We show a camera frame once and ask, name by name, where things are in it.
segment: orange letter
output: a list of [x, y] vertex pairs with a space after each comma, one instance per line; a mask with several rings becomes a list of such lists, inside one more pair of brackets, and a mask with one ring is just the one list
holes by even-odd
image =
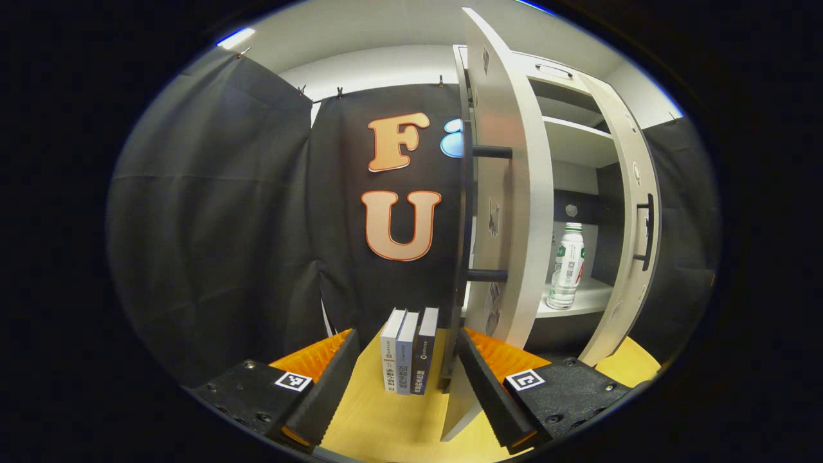
[[402, 245], [392, 239], [392, 205], [398, 201], [391, 191], [366, 191], [360, 197], [365, 204], [365, 240], [375, 254], [388, 260], [420, 259], [431, 247], [431, 232], [435, 226], [435, 205], [440, 193], [412, 191], [407, 196], [414, 204], [414, 237]]
[[429, 126], [429, 118], [423, 113], [415, 113], [371, 121], [369, 129], [374, 130], [374, 159], [369, 162], [370, 171], [390, 171], [409, 165], [409, 157], [400, 154], [400, 145], [404, 144], [407, 150], [414, 151], [420, 140], [417, 129], [413, 126], [399, 132], [400, 126], [404, 124], [424, 129]]

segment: book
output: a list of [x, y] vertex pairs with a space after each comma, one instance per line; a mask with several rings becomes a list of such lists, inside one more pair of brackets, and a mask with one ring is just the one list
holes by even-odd
[[417, 332], [417, 312], [408, 312], [398, 334], [398, 394], [409, 395], [411, 389], [412, 350]]
[[425, 383], [429, 378], [429, 367], [431, 367], [431, 356], [435, 350], [437, 313], [437, 307], [427, 307], [423, 312], [420, 330], [417, 332], [414, 358], [411, 361], [411, 393], [415, 395], [425, 393]]
[[405, 316], [406, 309], [399, 310], [395, 308], [380, 333], [380, 352], [383, 357], [383, 385], [386, 391], [395, 392], [398, 389], [396, 347], [400, 326], [403, 324]]

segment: white ceiling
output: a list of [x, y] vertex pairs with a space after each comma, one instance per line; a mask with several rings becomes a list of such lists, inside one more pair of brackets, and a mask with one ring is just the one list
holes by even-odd
[[236, 49], [273, 72], [352, 51], [409, 44], [465, 43], [471, 7], [516, 51], [605, 78], [624, 59], [565, 21], [514, 0], [307, 0], [249, 25]]

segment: cabinet door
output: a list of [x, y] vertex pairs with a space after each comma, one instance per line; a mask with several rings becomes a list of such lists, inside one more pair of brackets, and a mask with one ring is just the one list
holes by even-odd
[[[512, 148], [512, 159], [477, 159], [475, 269], [504, 269], [505, 283], [473, 282], [466, 327], [522, 348], [532, 330], [551, 258], [554, 187], [537, 98], [509, 47], [471, 8], [468, 75], [476, 144]], [[456, 361], [443, 431], [448, 441], [481, 407]]]
[[[605, 82], [584, 74], [579, 78], [600, 107], [615, 140], [625, 207], [623, 250], [614, 291], [600, 324], [580, 354], [580, 360], [593, 367], [617, 350], [645, 301], [660, 237], [660, 194], [649, 148], [623, 100]], [[636, 255], [648, 255], [646, 270]]]

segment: plastic bottle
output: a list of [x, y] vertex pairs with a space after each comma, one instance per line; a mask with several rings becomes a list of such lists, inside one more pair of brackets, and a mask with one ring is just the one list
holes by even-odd
[[583, 277], [583, 261], [586, 248], [583, 244], [583, 225], [567, 222], [565, 233], [557, 248], [555, 270], [551, 275], [551, 289], [546, 305], [564, 311], [574, 303], [574, 292]]

